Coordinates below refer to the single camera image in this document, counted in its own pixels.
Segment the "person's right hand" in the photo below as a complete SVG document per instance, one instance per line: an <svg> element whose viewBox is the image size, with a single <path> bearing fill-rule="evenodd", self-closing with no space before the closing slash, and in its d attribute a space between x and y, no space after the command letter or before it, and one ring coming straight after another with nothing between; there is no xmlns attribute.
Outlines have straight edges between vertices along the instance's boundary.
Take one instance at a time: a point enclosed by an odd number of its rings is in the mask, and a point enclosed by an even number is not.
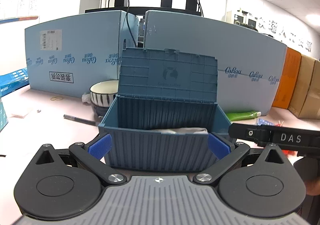
<svg viewBox="0 0 320 225"><path fill-rule="evenodd" d="M306 187L306 194L309 196L319 195L319 159L301 158L293 166L299 173Z"/></svg>

